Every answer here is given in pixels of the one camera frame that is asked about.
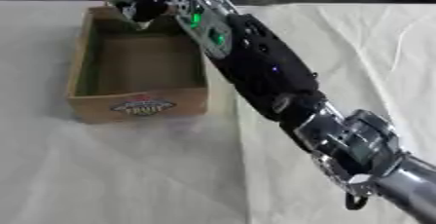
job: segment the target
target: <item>printed logo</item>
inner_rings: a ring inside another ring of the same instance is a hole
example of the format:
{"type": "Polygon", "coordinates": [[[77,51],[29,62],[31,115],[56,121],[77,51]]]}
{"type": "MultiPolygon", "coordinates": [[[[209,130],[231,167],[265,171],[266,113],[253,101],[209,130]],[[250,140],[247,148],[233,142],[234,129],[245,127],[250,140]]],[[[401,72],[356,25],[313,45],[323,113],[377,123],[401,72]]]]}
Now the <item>printed logo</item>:
{"type": "Polygon", "coordinates": [[[175,103],[142,95],[111,108],[129,115],[148,117],[176,106],[175,103]]]}

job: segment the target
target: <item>robotic hand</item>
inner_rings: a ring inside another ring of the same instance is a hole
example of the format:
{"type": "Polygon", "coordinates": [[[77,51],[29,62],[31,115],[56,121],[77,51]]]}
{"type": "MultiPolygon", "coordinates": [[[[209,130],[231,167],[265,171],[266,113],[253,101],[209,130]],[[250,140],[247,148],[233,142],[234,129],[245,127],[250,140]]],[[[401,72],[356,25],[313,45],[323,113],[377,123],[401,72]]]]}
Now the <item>robotic hand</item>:
{"type": "MultiPolygon", "coordinates": [[[[348,209],[379,195],[421,223],[436,223],[436,167],[402,150],[389,122],[365,110],[342,116],[319,91],[316,74],[229,0],[162,1],[236,90],[345,190],[348,209]]],[[[130,7],[147,13],[142,6],[130,7]]]]}

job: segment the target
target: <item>silver metal joint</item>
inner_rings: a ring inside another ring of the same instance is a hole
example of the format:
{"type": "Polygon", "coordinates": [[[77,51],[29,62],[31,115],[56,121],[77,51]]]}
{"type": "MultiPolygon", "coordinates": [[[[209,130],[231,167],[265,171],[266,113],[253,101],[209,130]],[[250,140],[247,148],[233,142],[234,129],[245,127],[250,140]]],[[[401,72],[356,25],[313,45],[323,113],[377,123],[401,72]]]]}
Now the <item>silver metal joint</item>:
{"type": "Polygon", "coordinates": [[[330,103],[295,130],[314,163],[355,197],[376,193],[374,180],[394,167],[402,154],[394,127],[372,112],[344,118],[330,103]]]}

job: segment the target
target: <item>table surface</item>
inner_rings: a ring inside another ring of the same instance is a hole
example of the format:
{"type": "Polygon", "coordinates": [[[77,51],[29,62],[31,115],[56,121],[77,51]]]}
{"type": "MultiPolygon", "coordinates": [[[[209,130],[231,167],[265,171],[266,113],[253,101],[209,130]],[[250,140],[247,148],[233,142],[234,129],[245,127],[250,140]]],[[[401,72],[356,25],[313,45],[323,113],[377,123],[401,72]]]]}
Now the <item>table surface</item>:
{"type": "MultiPolygon", "coordinates": [[[[206,63],[201,117],[90,126],[64,97],[82,14],[99,2],[0,2],[2,223],[415,223],[382,199],[346,211],[275,123],[206,63]]],[[[344,112],[390,119],[436,163],[436,8],[244,7],[319,74],[344,112]]]]}
{"type": "Polygon", "coordinates": [[[0,222],[245,223],[235,97],[207,64],[200,117],[85,125],[65,98],[101,2],[0,2],[0,222]]]}
{"type": "MultiPolygon", "coordinates": [[[[249,8],[319,74],[344,114],[372,110],[390,119],[402,145],[436,164],[436,7],[279,5],[249,8]]],[[[275,123],[238,99],[252,223],[416,223],[374,197],[345,210],[345,194],[275,123]]]]}

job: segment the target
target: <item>green led light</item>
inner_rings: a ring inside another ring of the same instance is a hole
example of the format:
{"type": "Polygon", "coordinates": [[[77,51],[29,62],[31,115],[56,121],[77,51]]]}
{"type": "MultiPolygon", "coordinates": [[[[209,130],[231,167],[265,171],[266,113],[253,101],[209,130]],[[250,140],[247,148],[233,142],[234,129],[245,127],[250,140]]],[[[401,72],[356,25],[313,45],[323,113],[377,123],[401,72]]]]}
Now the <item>green led light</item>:
{"type": "Polygon", "coordinates": [[[191,17],[191,28],[196,28],[200,25],[201,14],[193,14],[191,17]]]}
{"type": "Polygon", "coordinates": [[[217,45],[222,45],[224,43],[224,35],[220,34],[216,37],[215,43],[217,45]]]}
{"type": "Polygon", "coordinates": [[[214,28],[209,30],[209,38],[218,46],[221,46],[226,41],[224,34],[217,32],[214,28]]]}

